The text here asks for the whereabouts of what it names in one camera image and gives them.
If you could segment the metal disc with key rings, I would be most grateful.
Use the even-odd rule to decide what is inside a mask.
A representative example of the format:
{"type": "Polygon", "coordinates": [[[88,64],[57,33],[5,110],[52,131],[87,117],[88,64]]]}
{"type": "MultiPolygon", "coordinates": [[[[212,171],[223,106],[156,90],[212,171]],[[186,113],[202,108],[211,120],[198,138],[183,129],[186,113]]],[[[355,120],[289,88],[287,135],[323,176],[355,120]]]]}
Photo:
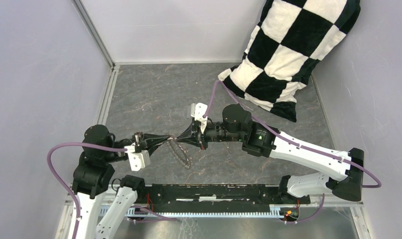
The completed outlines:
{"type": "Polygon", "coordinates": [[[192,167],[192,159],[188,156],[188,150],[177,141],[177,138],[170,134],[167,144],[172,151],[174,158],[186,169],[192,167]]]}

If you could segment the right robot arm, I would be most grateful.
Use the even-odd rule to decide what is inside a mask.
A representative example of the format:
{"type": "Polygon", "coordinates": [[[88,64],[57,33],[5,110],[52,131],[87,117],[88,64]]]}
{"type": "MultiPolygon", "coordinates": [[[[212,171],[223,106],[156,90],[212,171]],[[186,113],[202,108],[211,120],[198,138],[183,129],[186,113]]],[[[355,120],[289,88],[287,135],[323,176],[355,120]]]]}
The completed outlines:
{"type": "Polygon", "coordinates": [[[316,170],[304,176],[285,176],[277,190],[283,203],[311,194],[333,194],[352,202],[362,199],[364,151],[353,148],[337,151],[314,145],[283,131],[253,121],[240,104],[222,111],[222,121],[202,116],[207,105],[191,105],[191,125],[177,138],[178,142],[207,149],[210,142],[241,142],[242,150],[256,157],[287,160],[316,170]]]}

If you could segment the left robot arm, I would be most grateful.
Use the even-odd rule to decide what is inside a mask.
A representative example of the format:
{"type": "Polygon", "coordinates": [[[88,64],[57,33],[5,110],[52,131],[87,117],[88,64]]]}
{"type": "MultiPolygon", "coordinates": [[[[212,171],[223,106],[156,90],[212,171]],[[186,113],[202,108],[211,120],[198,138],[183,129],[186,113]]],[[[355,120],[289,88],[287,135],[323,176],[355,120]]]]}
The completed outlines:
{"type": "Polygon", "coordinates": [[[127,175],[120,181],[115,199],[101,220],[98,219],[102,202],[115,172],[114,162],[128,161],[133,171],[150,164],[150,155],[170,135],[137,132],[132,138],[117,141],[105,125],[96,124],[84,133],[83,152],[73,173],[73,196],[79,200],[74,205],[70,239],[111,239],[127,211],[134,203],[146,198],[145,181],[127,175]]]}

